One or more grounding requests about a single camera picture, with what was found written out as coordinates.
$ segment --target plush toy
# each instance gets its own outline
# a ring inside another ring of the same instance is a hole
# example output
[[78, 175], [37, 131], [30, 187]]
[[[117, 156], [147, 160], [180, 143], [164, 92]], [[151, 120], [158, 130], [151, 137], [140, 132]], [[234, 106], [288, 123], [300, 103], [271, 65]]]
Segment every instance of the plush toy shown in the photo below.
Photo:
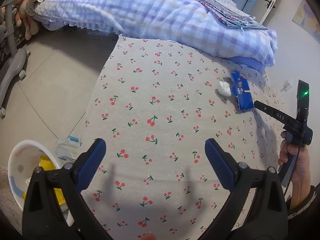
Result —
[[[12, 6], [12, 18], [15, 17], [16, 13], [17, 13], [17, 8]], [[5, 26], [4, 16], [5, 16], [5, 6], [1, 8], [1, 12], [0, 12], [0, 24], [3, 24]]]
[[17, 22], [17, 27], [20, 27], [21, 19], [22, 19], [23, 24], [26, 28], [25, 38], [26, 40], [30, 40], [32, 35], [35, 35], [39, 31], [39, 27], [35, 22], [35, 20], [31, 16], [27, 15], [26, 13], [27, 2], [28, 0], [13, 0], [13, 4], [18, 4], [20, 6], [15, 17]]

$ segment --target chair wheel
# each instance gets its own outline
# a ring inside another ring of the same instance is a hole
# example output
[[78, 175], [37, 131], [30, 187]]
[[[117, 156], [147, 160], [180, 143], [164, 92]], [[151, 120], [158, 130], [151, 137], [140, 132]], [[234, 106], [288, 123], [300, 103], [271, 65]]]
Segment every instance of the chair wheel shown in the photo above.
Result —
[[4, 117], [5, 116], [5, 109], [1, 106], [1, 109], [0, 109], [0, 118]]
[[20, 71], [20, 73], [19, 73], [19, 78], [20, 78], [20, 80], [22, 80], [26, 75], [27, 75], [27, 74], [26, 74], [26, 71], [22, 69], [22, 70]]

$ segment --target floor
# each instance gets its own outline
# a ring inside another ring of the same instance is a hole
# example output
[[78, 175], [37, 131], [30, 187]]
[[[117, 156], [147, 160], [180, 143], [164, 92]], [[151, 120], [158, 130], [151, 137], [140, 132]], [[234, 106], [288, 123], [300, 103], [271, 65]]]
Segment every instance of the floor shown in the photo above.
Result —
[[52, 150], [58, 139], [79, 135], [114, 40], [93, 39], [75, 28], [42, 30], [30, 40], [27, 76], [12, 80], [3, 104], [7, 114], [0, 119], [0, 166], [7, 166], [11, 150], [22, 140], [32, 139]]

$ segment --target plastic tub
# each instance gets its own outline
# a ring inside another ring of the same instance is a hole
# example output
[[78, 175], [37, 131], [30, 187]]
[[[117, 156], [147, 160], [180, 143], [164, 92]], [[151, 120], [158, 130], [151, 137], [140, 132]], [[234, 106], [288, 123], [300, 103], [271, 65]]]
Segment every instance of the plastic tub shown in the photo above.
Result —
[[[41, 143], [33, 140], [19, 142], [11, 151], [8, 162], [8, 179], [12, 194], [23, 211], [24, 199], [22, 193], [27, 192], [26, 179], [32, 176], [34, 169], [39, 166], [40, 155], [47, 155], [57, 169], [63, 167], [60, 159], [52, 154]], [[74, 220], [68, 211], [67, 224], [71, 226]]]

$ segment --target door handle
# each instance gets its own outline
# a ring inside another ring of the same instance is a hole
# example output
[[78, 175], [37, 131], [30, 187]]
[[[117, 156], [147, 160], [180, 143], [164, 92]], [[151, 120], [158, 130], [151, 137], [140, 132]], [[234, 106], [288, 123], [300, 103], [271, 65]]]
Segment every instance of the door handle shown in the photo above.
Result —
[[268, 2], [268, 4], [267, 4], [267, 9], [269, 8], [269, 6], [270, 6], [270, 4], [272, 3], [272, 0], [265, 0], [266, 2]]

